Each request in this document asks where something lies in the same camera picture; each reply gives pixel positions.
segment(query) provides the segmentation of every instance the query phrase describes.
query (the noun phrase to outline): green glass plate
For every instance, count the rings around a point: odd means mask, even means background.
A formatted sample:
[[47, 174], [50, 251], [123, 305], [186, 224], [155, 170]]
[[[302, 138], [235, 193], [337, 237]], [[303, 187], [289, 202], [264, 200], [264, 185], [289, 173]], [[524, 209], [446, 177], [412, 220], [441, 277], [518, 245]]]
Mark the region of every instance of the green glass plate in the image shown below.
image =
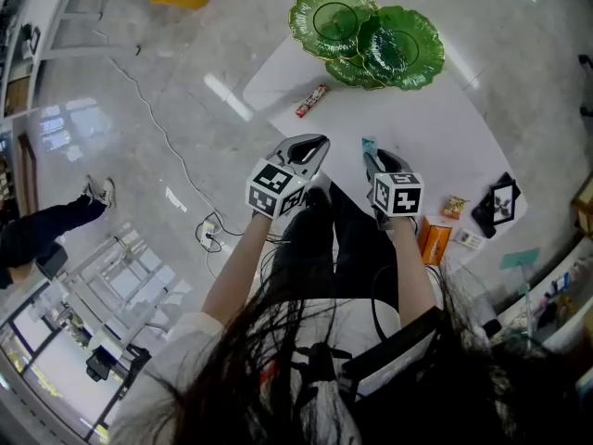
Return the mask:
[[376, 80], [404, 91], [430, 84], [445, 64], [435, 25], [401, 6], [385, 6], [362, 23], [358, 49]]
[[374, 79], [371, 74], [362, 66], [362, 57], [356, 56], [352, 59], [335, 59], [327, 61], [325, 69], [338, 81], [351, 87], [362, 87], [367, 90], [381, 89], [385, 87]]
[[376, 9], [373, 0], [296, 0], [288, 25], [313, 56], [330, 60], [354, 57], [360, 24]]

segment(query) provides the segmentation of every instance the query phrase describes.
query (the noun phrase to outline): black pants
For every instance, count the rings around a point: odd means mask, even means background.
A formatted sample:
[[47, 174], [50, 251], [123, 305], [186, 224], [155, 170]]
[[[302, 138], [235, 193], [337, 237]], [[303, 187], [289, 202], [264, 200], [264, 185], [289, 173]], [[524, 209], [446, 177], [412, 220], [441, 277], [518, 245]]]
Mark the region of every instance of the black pants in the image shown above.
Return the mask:
[[[301, 212], [283, 235], [271, 268], [270, 292], [281, 299], [370, 299], [397, 310], [397, 255], [385, 232], [335, 184], [331, 206]], [[339, 245], [334, 272], [333, 225]]]
[[53, 242], [67, 231], [97, 219], [106, 206], [80, 196], [67, 205], [52, 206], [11, 222], [2, 231], [0, 258], [18, 267], [47, 255]]

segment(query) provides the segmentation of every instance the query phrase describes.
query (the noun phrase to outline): white shirt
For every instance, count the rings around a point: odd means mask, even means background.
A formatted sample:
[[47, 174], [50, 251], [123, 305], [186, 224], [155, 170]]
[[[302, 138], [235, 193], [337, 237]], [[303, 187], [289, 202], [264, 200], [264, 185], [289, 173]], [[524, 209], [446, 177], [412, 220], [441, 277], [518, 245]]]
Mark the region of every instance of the white shirt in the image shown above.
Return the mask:
[[[335, 318], [328, 341], [332, 348], [347, 351], [356, 357], [379, 344], [381, 339], [374, 326], [372, 302], [369, 299], [313, 299], [306, 301], [304, 316], [317, 314], [303, 320], [296, 339], [297, 347], [310, 347], [325, 340], [332, 321], [334, 302]], [[394, 335], [400, 329], [397, 311], [380, 300], [375, 301], [375, 309], [377, 320], [385, 335]], [[208, 360], [222, 331], [222, 324], [203, 312], [182, 316], [170, 332], [168, 345], [146, 365], [126, 395], [119, 414], [109, 429], [111, 444], [143, 443], [145, 437], [142, 436], [142, 432], [145, 430], [146, 421], [151, 420], [151, 413], [154, 414], [156, 406], [162, 406], [172, 400], [165, 388], [146, 373], [162, 377], [180, 390], [188, 388]], [[306, 360], [306, 357], [295, 353], [295, 361]], [[293, 376], [298, 386], [299, 374], [294, 372]], [[323, 408], [322, 399], [318, 398], [317, 402], [317, 407]], [[349, 414], [346, 411], [344, 414], [347, 415], [347, 429], [352, 429], [352, 435], [358, 435]], [[170, 443], [171, 433], [172, 424], [167, 424], [157, 443]]]

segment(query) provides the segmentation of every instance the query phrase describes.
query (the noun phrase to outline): red snack wrapper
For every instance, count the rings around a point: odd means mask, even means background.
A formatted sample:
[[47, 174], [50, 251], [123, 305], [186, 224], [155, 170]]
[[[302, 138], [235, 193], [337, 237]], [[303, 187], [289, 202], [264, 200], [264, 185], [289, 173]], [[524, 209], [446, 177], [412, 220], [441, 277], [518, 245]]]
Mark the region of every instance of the red snack wrapper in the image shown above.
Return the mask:
[[319, 100], [325, 95], [325, 93], [329, 91], [328, 87], [324, 84], [319, 84], [319, 87], [315, 89], [315, 92], [311, 94], [305, 102], [303, 102], [300, 107], [295, 111], [297, 116], [302, 119], [305, 117], [305, 114], [309, 112], [315, 104], [319, 102]]

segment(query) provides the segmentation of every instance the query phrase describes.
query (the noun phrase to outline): grey floor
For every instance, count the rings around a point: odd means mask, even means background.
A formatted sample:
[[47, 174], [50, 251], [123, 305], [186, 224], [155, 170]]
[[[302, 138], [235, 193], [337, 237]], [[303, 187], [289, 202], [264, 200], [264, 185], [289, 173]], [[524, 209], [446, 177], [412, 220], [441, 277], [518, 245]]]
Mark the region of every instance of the grey floor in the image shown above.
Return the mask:
[[[118, 59], [137, 79], [195, 183], [227, 220], [245, 228], [246, 175], [282, 139], [258, 114], [245, 122], [205, 84], [210, 74], [242, 98], [243, 89], [288, 35], [294, 0], [212, 0], [200, 11], [149, 0], [73, 0], [72, 8], [104, 12], [98, 23], [72, 22], [62, 43], [140, 45]], [[587, 0], [377, 0], [415, 8], [444, 36], [459, 84], [483, 115], [514, 168], [530, 209], [468, 268], [495, 300], [516, 289], [498, 269], [507, 252], [541, 248], [548, 261], [573, 234], [570, 200], [590, 171], [587, 133], [578, 107], [585, 73], [576, 55], [593, 52], [593, 7]], [[151, 121], [133, 83], [104, 57], [49, 62], [41, 110], [29, 130], [39, 162], [43, 207], [75, 198], [85, 173], [111, 176], [118, 207], [105, 219], [66, 235], [73, 261], [129, 222], [179, 276], [194, 286], [199, 307], [212, 283], [196, 225], [210, 213], [186, 182], [179, 160]], [[168, 189], [185, 207], [166, 197]], [[231, 247], [236, 239], [224, 237]], [[228, 254], [210, 255], [214, 273]]]

